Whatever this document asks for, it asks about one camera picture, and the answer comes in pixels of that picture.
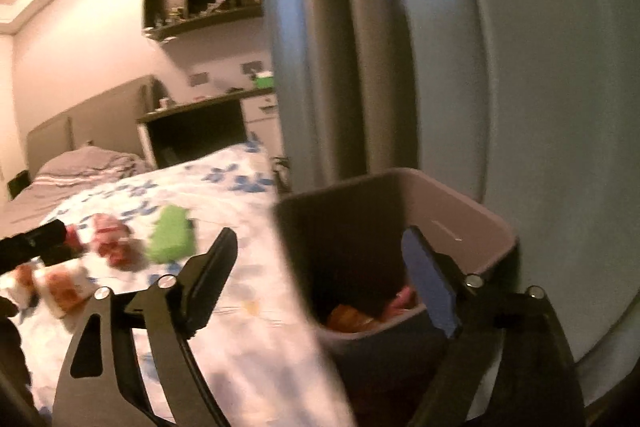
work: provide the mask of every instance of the bed sheet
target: bed sheet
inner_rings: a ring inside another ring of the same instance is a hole
[[[287,269],[271,215],[276,200],[266,154],[248,143],[200,160],[100,185],[69,198],[44,219],[78,224],[87,243],[90,216],[108,212],[146,241],[165,204],[184,206],[194,220],[197,253],[223,227],[238,235],[238,261],[209,324],[189,341],[221,409],[236,426],[353,425],[342,386],[313,336]],[[186,259],[165,265],[109,268],[95,253],[84,265],[97,285],[116,293],[142,290]],[[56,382],[77,315],[57,320],[43,303],[15,318],[23,338],[32,392],[41,413],[51,411]],[[134,330],[138,361],[154,412],[172,420],[146,332]]]

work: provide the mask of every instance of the white wall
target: white wall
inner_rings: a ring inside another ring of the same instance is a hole
[[[142,36],[142,0],[55,0],[14,37],[14,97],[20,136],[61,111],[144,74],[179,102],[249,87],[240,64],[271,67],[262,19],[212,26],[161,46]],[[188,75],[210,82],[189,87]]]
[[[13,38],[0,35],[0,204],[6,200],[6,182],[24,169],[24,158],[15,124],[12,84]]]

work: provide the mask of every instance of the trash can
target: trash can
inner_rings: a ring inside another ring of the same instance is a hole
[[[277,204],[275,215],[319,342],[350,397],[428,384],[446,347],[425,304],[372,331],[340,333],[324,326],[339,304],[378,317],[406,285],[401,237],[408,226],[419,227],[463,273],[487,273],[516,243],[500,217],[414,169],[296,194]]]

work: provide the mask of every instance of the gray headboard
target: gray headboard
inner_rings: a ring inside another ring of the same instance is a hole
[[[157,107],[158,92],[158,80],[152,75],[142,76],[41,123],[26,139],[31,177],[50,159],[88,141],[103,149],[142,157],[136,119]]]

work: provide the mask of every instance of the metal bolt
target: metal bolt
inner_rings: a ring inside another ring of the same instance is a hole
[[[102,299],[106,299],[110,295],[110,293],[110,288],[107,288],[107,286],[101,286],[95,291],[94,297],[98,299],[98,301],[101,301]]]
[[[466,276],[465,284],[469,288],[475,288],[477,290],[478,288],[484,286],[484,281],[482,280],[482,277],[476,275],[475,273],[472,273],[471,275]]]
[[[161,288],[171,288],[176,283],[176,278],[174,275],[163,275],[160,279],[158,279],[158,286]]]
[[[540,286],[529,286],[527,294],[534,299],[544,299],[546,296],[545,291]]]

